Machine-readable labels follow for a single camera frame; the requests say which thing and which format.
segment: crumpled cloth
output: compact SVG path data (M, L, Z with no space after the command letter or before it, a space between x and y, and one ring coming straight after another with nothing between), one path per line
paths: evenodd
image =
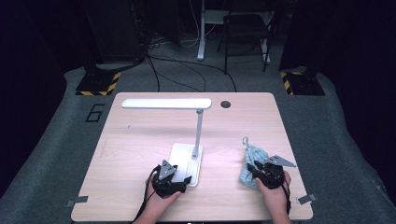
M250 145L248 143L248 137L244 137L242 143L247 147L247 149L245 153L246 162L242 166L242 172L239 176L239 182L241 182L248 188L259 189L256 185L256 181L253 178L253 174L248 170L248 163L254 165L256 169L258 169L258 167L254 164L254 161L266 161L268 159L268 153L262 148Z

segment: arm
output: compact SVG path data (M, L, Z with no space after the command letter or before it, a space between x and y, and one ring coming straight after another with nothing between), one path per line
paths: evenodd
M142 215L134 222L134 224L154 224L157 220L163 215L166 209L174 203L178 196L180 196L181 192L178 191L171 196L163 199L160 197L152 187L151 181L153 177L150 179L150 183L148 184L148 202L146 204L146 208L143 211Z
M290 183L291 178L288 172L284 172L286 181L283 183L283 186L286 190L289 190L288 183ZM256 184L264 196L264 203L271 215L274 224L290 224L291 221L286 211L287 199L283 189L281 187L277 189L268 189L264 186L259 178L256 178Z

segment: dark background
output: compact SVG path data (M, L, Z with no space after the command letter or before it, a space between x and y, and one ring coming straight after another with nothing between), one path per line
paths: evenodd
M130 2L111 1L112 4ZM324 61L319 71L333 82L349 133L364 158L378 171L395 202L392 172L396 170L393 112L396 19L392 10L396 6L392 1L339 3L299 1L280 69L307 66L319 44L325 46L320 52ZM332 15L340 11L346 12L342 23L330 24ZM78 0L2 1L0 62L1 90L5 95L1 100L0 124L1 194L35 148L62 101L66 87L64 73L81 67L81 60L87 57L81 54L81 48L96 63L104 62L106 53L95 39L97 34L89 20ZM120 25L130 27L131 18L124 21ZM70 24L80 35L70 32ZM334 25L335 38L321 42ZM137 45L120 56L133 58L141 53L138 36L132 38Z

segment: wooden table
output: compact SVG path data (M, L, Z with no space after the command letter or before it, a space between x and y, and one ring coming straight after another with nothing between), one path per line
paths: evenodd
M257 190L239 183L245 162L244 136L263 148L296 162L276 101L263 92L122 92L117 94L76 203L75 221L132 221L143 201L145 180L174 143L195 143L197 115L192 110L123 109L129 98L197 98L212 100L205 111L201 136L204 147L199 183L188 188L166 211L161 221L227 221L270 219ZM223 108L223 101L231 107ZM297 168L285 167L291 176L293 220L313 216L310 203L298 204L306 195Z

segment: lamp base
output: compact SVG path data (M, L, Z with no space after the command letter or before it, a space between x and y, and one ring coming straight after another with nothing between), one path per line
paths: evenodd
M174 143L172 146L169 163L177 165L177 171L172 182L183 182L184 178L191 176L191 182L187 186L195 187L198 184L199 171L201 169L202 151L198 147L198 158L191 158L195 145Z

